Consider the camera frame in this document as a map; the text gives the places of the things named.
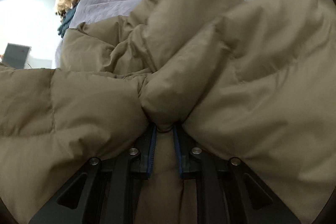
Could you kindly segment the khaki puffer jacket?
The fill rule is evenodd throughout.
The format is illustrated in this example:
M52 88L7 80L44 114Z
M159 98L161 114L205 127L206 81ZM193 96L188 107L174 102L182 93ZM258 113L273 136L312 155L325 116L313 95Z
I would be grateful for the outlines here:
M335 223L333 0L142 0L1 65L1 223Z

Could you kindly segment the dark monitor screen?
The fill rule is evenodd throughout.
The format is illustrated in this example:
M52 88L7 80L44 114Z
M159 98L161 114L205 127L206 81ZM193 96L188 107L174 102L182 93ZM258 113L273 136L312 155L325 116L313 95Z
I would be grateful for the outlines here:
M30 47L8 43L2 61L15 69L24 69Z

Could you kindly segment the teal folded garment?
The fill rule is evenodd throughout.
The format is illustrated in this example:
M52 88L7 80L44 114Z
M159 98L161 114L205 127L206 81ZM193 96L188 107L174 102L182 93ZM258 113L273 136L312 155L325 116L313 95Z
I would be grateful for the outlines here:
M61 38L64 37L66 30L70 27L71 21L74 17L78 4L79 4L79 1L78 3L76 3L76 5L73 8L71 8L69 11L65 13L65 17L61 20L61 24L58 28L58 35Z

